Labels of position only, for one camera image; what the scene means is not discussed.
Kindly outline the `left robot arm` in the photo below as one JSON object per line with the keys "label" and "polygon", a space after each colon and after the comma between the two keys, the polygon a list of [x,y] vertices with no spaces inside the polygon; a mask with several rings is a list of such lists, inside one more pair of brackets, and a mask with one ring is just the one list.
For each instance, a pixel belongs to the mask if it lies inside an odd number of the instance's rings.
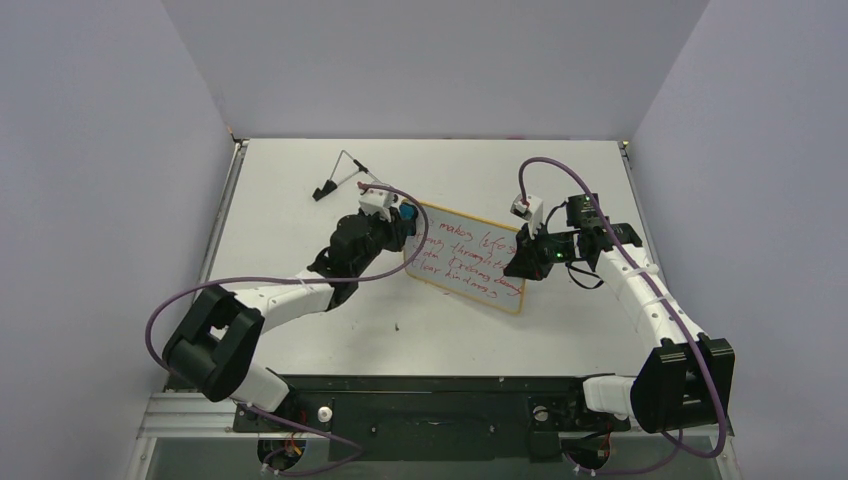
{"label": "left robot arm", "polygon": [[386,215],[342,217],[312,264],[293,279],[252,280],[249,288],[205,285],[166,342],[161,359],[212,402],[232,399],[259,408],[272,429],[291,427],[298,402],[291,387],[254,359],[260,337],[291,320],[333,310],[367,281],[383,252],[400,252],[417,233],[419,208],[403,203]]}

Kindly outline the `blue whiteboard eraser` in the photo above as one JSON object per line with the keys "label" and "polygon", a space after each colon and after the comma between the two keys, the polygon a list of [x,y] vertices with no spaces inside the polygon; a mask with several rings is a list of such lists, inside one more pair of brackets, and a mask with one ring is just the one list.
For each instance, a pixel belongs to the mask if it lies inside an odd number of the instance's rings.
{"label": "blue whiteboard eraser", "polygon": [[413,204],[402,203],[398,207],[398,215],[402,221],[411,222],[412,224],[415,224],[419,216],[419,210]]}

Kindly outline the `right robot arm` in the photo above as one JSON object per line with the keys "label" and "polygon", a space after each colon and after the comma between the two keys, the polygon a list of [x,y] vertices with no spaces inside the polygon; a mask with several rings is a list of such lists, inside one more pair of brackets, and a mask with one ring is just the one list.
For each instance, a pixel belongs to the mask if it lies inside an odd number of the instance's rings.
{"label": "right robot arm", "polygon": [[600,375],[564,400],[566,418],[588,427],[603,413],[629,417],[648,433],[726,421],[735,353],[707,335],[672,297],[635,229],[601,218],[591,196],[565,202],[566,230],[552,233],[540,198],[518,195],[513,215],[524,220],[508,277],[541,281],[553,266],[587,263],[608,287],[642,341],[647,358],[634,377]]}

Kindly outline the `yellow framed whiteboard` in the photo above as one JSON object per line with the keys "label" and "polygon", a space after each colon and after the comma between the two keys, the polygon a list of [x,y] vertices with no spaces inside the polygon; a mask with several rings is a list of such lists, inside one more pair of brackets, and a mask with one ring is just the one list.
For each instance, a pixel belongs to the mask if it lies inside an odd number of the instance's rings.
{"label": "yellow framed whiteboard", "polygon": [[510,314],[521,312],[526,281],[504,269],[518,229],[429,203],[404,246],[406,273],[417,280]]}

